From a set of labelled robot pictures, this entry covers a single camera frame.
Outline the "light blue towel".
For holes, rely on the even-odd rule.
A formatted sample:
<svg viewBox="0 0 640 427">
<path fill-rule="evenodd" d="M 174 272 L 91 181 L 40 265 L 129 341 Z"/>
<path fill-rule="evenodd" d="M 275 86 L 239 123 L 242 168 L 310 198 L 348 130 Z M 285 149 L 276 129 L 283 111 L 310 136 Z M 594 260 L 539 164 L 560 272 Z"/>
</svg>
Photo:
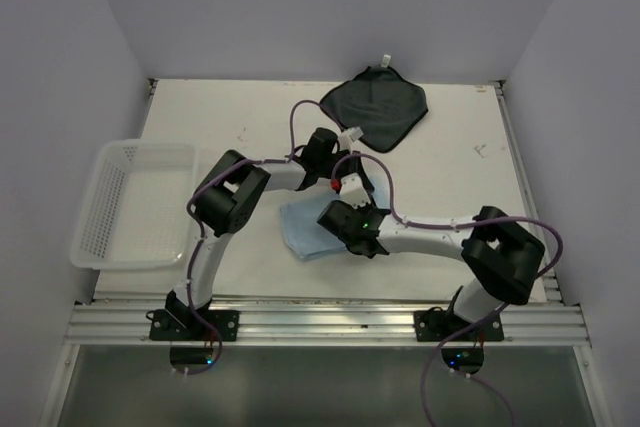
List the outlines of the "light blue towel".
<svg viewBox="0 0 640 427">
<path fill-rule="evenodd" d="M 302 201 L 280 206 L 280 230 L 287 247 L 302 261 L 313 261 L 346 252 L 343 242 L 317 223 L 317 219 L 339 193 L 331 190 Z"/>
</svg>

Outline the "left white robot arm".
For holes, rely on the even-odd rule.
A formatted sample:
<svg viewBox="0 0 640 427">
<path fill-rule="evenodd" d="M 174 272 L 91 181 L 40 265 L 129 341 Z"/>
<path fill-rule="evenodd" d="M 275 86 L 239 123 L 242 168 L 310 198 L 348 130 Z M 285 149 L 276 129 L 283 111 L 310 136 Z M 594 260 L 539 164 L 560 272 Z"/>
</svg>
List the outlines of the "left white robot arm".
<svg viewBox="0 0 640 427">
<path fill-rule="evenodd" d="M 284 159 L 250 160 L 236 150 L 226 151 L 187 203 L 199 239 L 184 280 L 154 315 L 154 330 L 172 340 L 214 335 L 219 328 L 208 319 L 207 310 L 216 273 L 232 236 L 248 223 L 263 193 L 304 191 L 321 179 L 331 180 L 334 168 L 362 175 L 362 164 L 347 158 L 362 136 L 358 127 L 341 133 L 318 128 L 305 146 L 294 148 Z"/>
</svg>

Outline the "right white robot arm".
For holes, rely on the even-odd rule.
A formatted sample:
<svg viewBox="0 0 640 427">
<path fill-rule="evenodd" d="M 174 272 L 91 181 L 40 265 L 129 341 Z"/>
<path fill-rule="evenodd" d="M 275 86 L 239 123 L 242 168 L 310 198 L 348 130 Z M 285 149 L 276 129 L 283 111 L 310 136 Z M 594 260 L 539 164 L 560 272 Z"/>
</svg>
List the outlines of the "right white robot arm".
<svg viewBox="0 0 640 427">
<path fill-rule="evenodd" d="M 427 254 L 461 261 L 474 279 L 460 287 L 445 310 L 420 320 L 438 338 L 468 339 L 481 319 L 503 305 L 528 303 L 545 247 L 502 210 L 485 206 L 468 222 L 452 220 L 443 229 L 397 220 L 389 209 L 373 204 L 353 207 L 334 200 L 317 223 L 359 256 Z"/>
</svg>

